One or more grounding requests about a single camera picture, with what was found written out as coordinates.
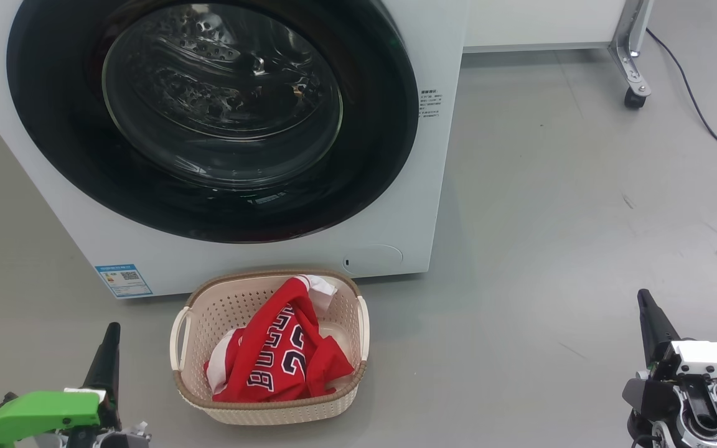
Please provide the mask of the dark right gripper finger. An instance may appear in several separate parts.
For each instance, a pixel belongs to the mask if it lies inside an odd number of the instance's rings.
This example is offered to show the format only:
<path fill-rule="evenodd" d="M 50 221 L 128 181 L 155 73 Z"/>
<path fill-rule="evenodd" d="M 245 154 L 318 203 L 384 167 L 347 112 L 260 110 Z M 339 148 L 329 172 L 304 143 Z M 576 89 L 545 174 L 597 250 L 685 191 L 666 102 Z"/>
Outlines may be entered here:
<path fill-rule="evenodd" d="M 681 337 L 648 289 L 638 291 L 637 302 L 645 364 L 647 368 L 652 368 L 663 360 L 670 344 L 681 340 Z"/>

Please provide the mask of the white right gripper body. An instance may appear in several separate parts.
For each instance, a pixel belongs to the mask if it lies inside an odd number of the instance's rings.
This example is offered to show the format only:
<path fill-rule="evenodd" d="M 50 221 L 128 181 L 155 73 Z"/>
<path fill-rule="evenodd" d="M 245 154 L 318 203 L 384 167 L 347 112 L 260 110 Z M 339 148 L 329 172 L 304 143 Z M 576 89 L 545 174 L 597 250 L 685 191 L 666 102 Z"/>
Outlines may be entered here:
<path fill-rule="evenodd" d="M 674 340 L 655 346 L 655 379 L 677 380 L 686 375 L 717 379 L 717 342 Z"/>

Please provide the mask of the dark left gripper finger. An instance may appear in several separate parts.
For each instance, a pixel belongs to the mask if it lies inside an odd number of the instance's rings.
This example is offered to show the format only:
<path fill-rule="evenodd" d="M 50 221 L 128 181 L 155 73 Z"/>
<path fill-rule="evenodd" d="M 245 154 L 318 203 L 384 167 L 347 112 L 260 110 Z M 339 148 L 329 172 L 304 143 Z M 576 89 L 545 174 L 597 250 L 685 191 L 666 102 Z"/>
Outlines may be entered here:
<path fill-rule="evenodd" d="M 102 428 L 120 430 L 121 420 L 118 408 L 120 380 L 120 335 L 117 322 L 108 324 L 105 337 L 83 381 L 83 388 L 105 392 L 99 405 L 98 415 Z"/>

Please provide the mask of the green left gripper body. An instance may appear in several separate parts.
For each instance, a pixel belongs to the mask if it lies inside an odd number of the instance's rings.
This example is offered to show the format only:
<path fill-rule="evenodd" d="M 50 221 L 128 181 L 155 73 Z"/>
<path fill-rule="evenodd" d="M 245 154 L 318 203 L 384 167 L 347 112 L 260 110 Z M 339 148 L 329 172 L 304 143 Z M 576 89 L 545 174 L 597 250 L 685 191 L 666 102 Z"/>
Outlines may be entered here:
<path fill-rule="evenodd" d="M 0 447 L 48 434 L 68 433 L 68 447 L 92 447 L 101 429 L 100 406 L 107 392 L 92 389 L 35 391 L 0 406 Z"/>

